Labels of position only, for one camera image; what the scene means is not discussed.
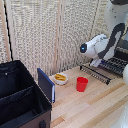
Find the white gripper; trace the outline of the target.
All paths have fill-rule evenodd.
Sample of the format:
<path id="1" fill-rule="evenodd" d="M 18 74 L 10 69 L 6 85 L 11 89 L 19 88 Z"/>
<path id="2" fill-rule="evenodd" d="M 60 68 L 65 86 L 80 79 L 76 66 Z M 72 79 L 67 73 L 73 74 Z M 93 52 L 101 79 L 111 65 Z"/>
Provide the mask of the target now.
<path id="1" fill-rule="evenodd" d="M 94 58 L 91 62 L 90 65 L 93 67 L 97 67 L 101 63 L 101 59 L 99 58 Z"/>

